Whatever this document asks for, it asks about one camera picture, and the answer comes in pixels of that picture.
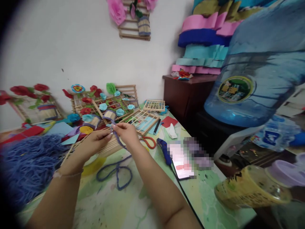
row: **craft table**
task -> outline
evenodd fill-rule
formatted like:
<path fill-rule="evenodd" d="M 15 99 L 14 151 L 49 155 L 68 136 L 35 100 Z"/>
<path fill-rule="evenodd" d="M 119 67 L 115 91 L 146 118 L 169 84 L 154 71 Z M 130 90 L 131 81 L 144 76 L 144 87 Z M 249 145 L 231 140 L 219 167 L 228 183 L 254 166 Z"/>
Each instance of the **craft table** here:
<path fill-rule="evenodd" d="M 171 140 L 169 135 L 164 128 L 162 131 L 164 140 L 169 142 Z M 175 125 L 175 131 L 178 140 L 190 137 L 179 123 Z M 147 136 L 156 140 L 159 134 L 160 131 L 157 135 L 147 134 Z M 165 164 L 161 148 L 157 146 L 155 149 L 150 149 L 149 153 L 180 189 L 173 172 Z M 129 155 L 128 151 L 119 150 L 109 156 L 104 165 L 117 162 Z M 73 228 L 161 228 L 134 160 L 131 158 L 121 165 L 128 166 L 133 173 L 131 183 L 123 191 L 118 191 L 116 188 L 115 173 L 101 183 L 95 179 L 96 173 L 81 179 Z M 129 172 L 122 170 L 119 179 L 123 184 L 127 182 Z M 185 193 L 206 229 L 240 228 L 256 215 L 253 209 L 233 211 L 218 202 L 214 194 L 214 186 L 224 179 L 223 173 L 214 166 L 212 170 L 198 171 L 196 179 L 181 181 Z M 30 218 L 41 198 L 29 203 L 18 214 L 24 223 Z"/>

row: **hand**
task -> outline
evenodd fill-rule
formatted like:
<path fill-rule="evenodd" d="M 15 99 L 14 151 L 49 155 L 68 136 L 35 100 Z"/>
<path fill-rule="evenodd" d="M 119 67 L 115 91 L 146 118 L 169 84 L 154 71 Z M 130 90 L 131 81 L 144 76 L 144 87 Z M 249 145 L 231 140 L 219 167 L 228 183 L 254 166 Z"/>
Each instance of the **hand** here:
<path fill-rule="evenodd" d="M 112 127 L 126 144 L 128 150 L 130 150 L 131 146 L 138 145 L 138 143 L 141 144 L 136 128 L 133 125 L 121 122 L 116 125 L 112 125 Z"/>
<path fill-rule="evenodd" d="M 110 130 L 98 130 L 89 134 L 88 137 L 76 148 L 73 155 L 77 156 L 82 162 L 89 160 L 111 139 Z"/>

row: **white wall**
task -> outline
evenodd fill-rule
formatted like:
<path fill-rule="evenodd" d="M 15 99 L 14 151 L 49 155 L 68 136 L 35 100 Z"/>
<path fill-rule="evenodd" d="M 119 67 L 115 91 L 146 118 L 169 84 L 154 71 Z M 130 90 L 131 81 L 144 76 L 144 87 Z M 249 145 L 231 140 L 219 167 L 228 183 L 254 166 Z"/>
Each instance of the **white wall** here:
<path fill-rule="evenodd" d="M 65 112 L 62 89 L 81 84 L 136 84 L 139 102 L 163 98 L 162 75 L 183 55 L 177 46 L 193 0 L 159 0 L 150 16 L 151 41 L 120 39 L 105 0 L 24 1 L 6 33 L 0 89 L 46 84 Z M 0 106 L 0 130 L 19 127 L 9 105 Z"/>

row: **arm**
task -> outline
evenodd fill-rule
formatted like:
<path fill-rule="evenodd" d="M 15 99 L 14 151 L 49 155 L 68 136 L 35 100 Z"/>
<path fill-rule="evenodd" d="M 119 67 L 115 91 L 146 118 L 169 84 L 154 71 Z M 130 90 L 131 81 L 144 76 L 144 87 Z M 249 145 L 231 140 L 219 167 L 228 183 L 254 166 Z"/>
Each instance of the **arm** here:
<path fill-rule="evenodd" d="M 140 143 L 128 123 L 113 126 L 132 154 L 144 186 L 165 228 L 201 228 L 183 195 Z"/>
<path fill-rule="evenodd" d="M 109 141 L 109 133 L 107 130 L 94 131 L 76 148 L 59 169 L 63 176 L 52 179 L 26 228 L 72 228 L 84 163 Z"/>

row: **red scissors handle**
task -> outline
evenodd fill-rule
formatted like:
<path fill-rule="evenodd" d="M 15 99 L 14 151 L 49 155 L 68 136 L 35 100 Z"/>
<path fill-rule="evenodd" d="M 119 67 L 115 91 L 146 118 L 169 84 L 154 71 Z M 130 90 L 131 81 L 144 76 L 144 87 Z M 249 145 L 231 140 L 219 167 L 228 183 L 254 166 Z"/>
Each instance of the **red scissors handle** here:
<path fill-rule="evenodd" d="M 151 145 L 147 142 L 146 139 L 151 140 L 151 141 L 153 142 L 153 146 L 151 146 Z M 155 142 L 155 140 L 154 140 L 153 138 L 151 138 L 151 137 L 142 137 L 142 138 L 140 138 L 140 141 L 144 141 L 144 142 L 146 143 L 146 145 L 148 146 L 148 148 L 150 148 L 150 149 L 156 148 L 156 142 Z"/>

